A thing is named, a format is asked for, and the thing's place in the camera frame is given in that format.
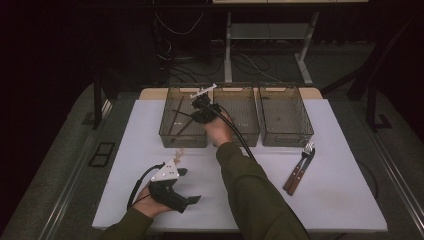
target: green jacket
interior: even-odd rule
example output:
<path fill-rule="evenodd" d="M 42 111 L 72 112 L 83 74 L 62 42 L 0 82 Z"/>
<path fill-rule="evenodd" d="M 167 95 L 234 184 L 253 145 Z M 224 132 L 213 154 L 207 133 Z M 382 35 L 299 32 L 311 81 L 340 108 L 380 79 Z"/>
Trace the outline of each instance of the green jacket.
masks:
<path fill-rule="evenodd" d="M 233 143 L 222 144 L 216 157 L 232 214 L 245 240 L 309 239 L 302 223 L 258 163 L 243 156 Z M 153 219 L 130 209 L 100 239 L 142 239 L 152 223 Z"/>

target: utensil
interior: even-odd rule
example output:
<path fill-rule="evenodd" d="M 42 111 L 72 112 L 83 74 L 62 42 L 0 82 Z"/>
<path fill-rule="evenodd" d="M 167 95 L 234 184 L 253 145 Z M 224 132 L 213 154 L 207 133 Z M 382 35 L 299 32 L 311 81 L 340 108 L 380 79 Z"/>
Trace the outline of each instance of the utensil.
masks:
<path fill-rule="evenodd" d="M 302 180 L 302 177 L 305 174 L 306 169 L 308 168 L 314 156 L 315 156 L 315 146 L 313 142 L 310 142 L 305 146 L 302 152 L 302 159 L 296 165 L 295 169 L 293 170 L 286 184 L 284 184 L 283 189 L 286 190 L 290 196 L 292 196 L 294 192 L 296 191 L 296 188 L 299 185 L 300 180 Z"/>
<path fill-rule="evenodd" d="M 314 147 L 314 143 L 313 142 L 309 142 L 308 144 L 306 144 L 306 146 L 303 148 L 302 151 L 302 158 L 300 159 L 300 161 L 297 163 L 296 167 L 293 169 L 292 174 L 290 174 L 289 179 L 287 179 L 286 184 L 284 184 L 283 189 L 288 191 L 290 189 L 290 187 L 293 184 L 293 180 L 296 177 L 296 175 L 299 173 L 300 168 L 302 167 L 303 161 L 309 157 L 309 155 L 312 152 L 312 149 Z"/>

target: white table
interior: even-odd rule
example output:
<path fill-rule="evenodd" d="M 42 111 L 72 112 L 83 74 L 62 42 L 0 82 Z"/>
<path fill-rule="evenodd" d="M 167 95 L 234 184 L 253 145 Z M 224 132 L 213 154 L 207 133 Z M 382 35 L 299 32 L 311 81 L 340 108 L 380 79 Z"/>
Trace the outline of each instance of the white table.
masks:
<path fill-rule="evenodd" d="M 282 186 L 300 159 L 301 149 L 251 148 L 271 182 L 309 232 L 387 231 L 387 223 L 362 176 L 327 100 L 304 100 L 315 134 L 316 155 L 293 196 Z M 107 228 L 126 212 L 135 182 L 151 166 L 168 162 L 176 149 L 165 149 L 159 137 L 164 100 L 138 100 L 99 204 L 94 228 Z M 183 214 L 158 216 L 150 230 L 238 231 L 227 202 L 216 148 L 185 149 L 178 167 L 187 168 L 174 190 L 182 196 L 202 195 Z M 154 174 L 148 175 L 145 182 Z"/>

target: wooden handle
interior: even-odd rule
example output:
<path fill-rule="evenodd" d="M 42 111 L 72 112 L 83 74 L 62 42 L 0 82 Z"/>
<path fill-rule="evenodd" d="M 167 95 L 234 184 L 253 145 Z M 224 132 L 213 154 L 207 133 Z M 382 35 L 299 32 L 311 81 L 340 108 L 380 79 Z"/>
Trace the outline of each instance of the wooden handle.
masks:
<path fill-rule="evenodd" d="M 287 179 L 286 184 L 284 184 L 283 189 L 288 191 L 293 183 L 294 178 L 296 177 L 296 174 L 299 172 L 300 166 L 296 166 L 292 172 L 292 174 L 290 174 L 289 179 Z"/>
<path fill-rule="evenodd" d="M 292 196 L 294 191 L 296 191 L 297 186 L 300 183 L 300 180 L 302 180 L 303 174 L 305 174 L 304 171 L 300 171 L 299 174 L 297 174 L 296 178 L 293 181 L 292 186 L 290 187 L 290 189 L 287 191 L 287 193 Z"/>

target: white object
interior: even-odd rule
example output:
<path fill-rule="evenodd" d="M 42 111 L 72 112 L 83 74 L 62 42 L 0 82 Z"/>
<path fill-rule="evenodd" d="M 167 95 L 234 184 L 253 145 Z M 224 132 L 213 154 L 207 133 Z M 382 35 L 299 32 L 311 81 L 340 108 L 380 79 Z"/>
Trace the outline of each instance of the white object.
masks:
<path fill-rule="evenodd" d="M 172 159 L 165 166 L 163 166 L 159 171 L 150 178 L 152 182 L 159 182 L 165 180 L 178 179 L 180 175 L 178 174 L 177 167 L 175 166 L 175 161 Z"/>

